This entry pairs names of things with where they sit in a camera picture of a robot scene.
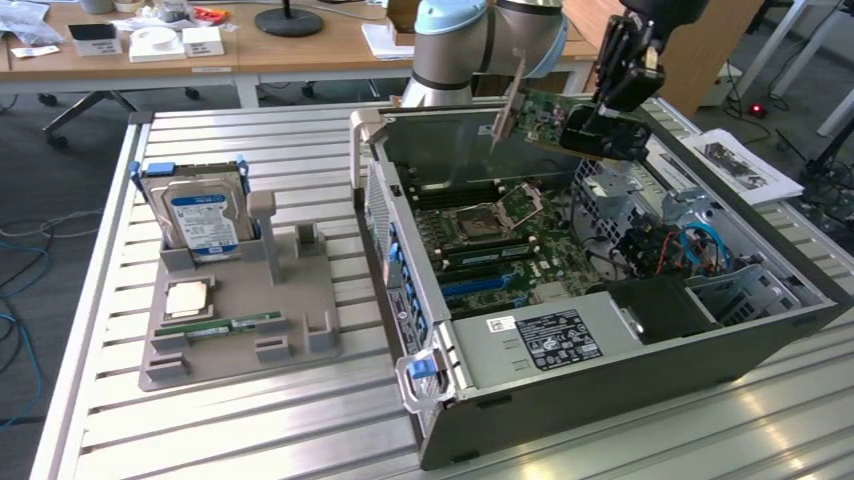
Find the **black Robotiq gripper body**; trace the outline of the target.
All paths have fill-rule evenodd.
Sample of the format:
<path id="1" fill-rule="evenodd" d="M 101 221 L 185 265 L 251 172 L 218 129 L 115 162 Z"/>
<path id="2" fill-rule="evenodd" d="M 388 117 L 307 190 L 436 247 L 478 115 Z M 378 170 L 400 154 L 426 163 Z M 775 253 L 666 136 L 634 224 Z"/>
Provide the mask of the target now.
<path id="1" fill-rule="evenodd" d="M 666 45 L 673 31 L 699 20 L 709 0 L 621 0 L 621 4 L 653 22 L 653 38 Z"/>

